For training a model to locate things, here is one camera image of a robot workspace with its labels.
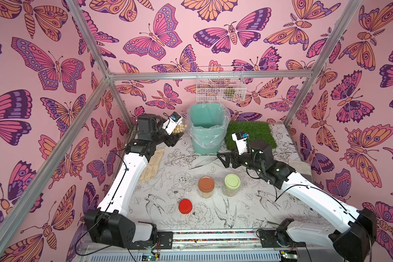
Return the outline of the aluminium frame post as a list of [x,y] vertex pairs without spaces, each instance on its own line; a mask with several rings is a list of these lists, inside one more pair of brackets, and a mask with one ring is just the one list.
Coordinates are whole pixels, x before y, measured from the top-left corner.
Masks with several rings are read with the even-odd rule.
[[343,10],[340,18],[335,23],[335,26],[327,39],[324,48],[316,59],[314,66],[312,68],[312,74],[310,77],[306,78],[305,82],[302,85],[295,101],[293,102],[290,110],[288,111],[286,118],[284,120],[284,125],[288,127],[293,117],[295,116],[297,110],[301,106],[302,102],[306,98],[313,84],[315,83],[316,78],[321,72],[324,65],[327,63],[329,56],[333,52],[334,47],[337,45],[338,41],[342,37],[344,31],[347,29],[350,21],[355,15],[356,10],[360,7],[362,0],[351,0],[348,1],[345,9]]

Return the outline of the brown lid peanut jar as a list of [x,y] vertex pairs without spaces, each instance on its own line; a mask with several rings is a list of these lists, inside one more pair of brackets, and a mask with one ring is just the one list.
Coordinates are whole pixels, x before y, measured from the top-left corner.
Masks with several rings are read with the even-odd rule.
[[215,181],[212,177],[203,176],[198,181],[198,190],[202,198],[210,198],[214,194]]

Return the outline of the beige work glove left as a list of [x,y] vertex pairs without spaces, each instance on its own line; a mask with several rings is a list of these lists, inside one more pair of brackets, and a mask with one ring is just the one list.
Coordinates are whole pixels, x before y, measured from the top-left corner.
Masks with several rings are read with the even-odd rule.
[[142,172],[139,178],[140,183],[149,182],[150,180],[154,179],[157,176],[160,162],[163,159],[164,153],[165,153],[164,148],[156,149],[154,155],[151,157],[148,165],[146,166],[146,168],[144,169],[144,171]]

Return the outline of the green object in basket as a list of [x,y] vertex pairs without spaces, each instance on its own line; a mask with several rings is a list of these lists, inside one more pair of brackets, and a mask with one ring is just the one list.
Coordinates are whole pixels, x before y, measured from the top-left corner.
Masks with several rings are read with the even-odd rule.
[[224,97],[226,99],[233,99],[235,95],[235,90],[232,87],[227,87],[224,91]]

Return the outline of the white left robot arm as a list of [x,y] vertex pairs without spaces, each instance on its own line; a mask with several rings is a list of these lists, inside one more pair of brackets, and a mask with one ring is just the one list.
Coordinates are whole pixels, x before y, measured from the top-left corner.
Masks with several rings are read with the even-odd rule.
[[177,112],[165,117],[155,114],[138,117],[136,139],[121,151],[124,166],[104,199],[85,214],[86,234],[93,242],[120,248],[129,248],[132,243],[152,248],[157,243],[155,224],[134,222],[127,217],[129,202],[157,146],[173,147],[182,137],[182,133],[174,133],[182,121],[183,117]]

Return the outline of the cream work glove right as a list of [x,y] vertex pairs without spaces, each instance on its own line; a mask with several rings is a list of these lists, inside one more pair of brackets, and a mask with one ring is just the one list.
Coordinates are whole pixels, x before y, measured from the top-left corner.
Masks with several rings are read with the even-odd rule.
[[296,161],[296,170],[304,175],[312,175],[310,164],[302,161]]

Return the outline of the green artificial grass mat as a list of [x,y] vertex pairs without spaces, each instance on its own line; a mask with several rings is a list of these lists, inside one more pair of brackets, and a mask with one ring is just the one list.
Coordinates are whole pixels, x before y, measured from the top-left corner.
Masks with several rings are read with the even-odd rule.
[[232,134],[244,131],[248,134],[247,143],[253,140],[264,140],[272,149],[277,147],[276,141],[271,133],[271,128],[267,122],[259,121],[231,121],[228,125],[227,135],[225,137],[226,148],[232,151],[237,148]]

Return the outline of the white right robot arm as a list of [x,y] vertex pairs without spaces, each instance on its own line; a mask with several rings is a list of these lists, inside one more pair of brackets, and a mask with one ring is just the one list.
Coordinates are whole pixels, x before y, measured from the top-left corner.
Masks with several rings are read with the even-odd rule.
[[275,230],[277,243],[289,247],[304,242],[336,251],[349,262],[372,259],[372,246],[377,238],[376,214],[369,209],[358,210],[321,190],[288,164],[275,160],[270,145],[264,140],[250,143],[235,140],[232,152],[218,153],[225,168],[244,167],[258,178],[301,200],[330,223],[330,228],[316,224],[300,224],[286,218]]

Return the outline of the red jar lid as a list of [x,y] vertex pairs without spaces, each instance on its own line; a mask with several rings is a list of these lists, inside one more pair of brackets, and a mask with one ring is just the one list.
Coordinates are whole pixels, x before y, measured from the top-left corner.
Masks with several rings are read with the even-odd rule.
[[189,214],[193,210],[192,202],[189,199],[182,199],[179,202],[179,211],[181,214]]

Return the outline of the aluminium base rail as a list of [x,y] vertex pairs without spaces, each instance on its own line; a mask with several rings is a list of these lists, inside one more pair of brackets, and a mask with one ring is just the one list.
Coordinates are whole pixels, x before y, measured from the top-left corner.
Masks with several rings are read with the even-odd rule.
[[334,250],[311,243],[281,247],[273,229],[161,231],[154,248],[108,247],[86,238],[77,262],[342,262]]

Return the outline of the green lid peanut jar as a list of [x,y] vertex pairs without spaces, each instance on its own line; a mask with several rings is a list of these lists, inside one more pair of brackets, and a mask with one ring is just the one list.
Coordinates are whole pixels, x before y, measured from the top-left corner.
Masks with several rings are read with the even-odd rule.
[[241,180],[236,174],[228,174],[224,178],[223,192],[228,197],[235,196],[241,186]]

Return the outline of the clear peanut jar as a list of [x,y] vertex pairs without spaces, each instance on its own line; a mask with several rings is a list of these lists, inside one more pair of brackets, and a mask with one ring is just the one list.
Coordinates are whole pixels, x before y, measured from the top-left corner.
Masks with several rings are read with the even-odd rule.
[[180,134],[183,133],[187,128],[187,124],[182,121],[181,123],[179,123],[174,130],[172,131],[173,134]]

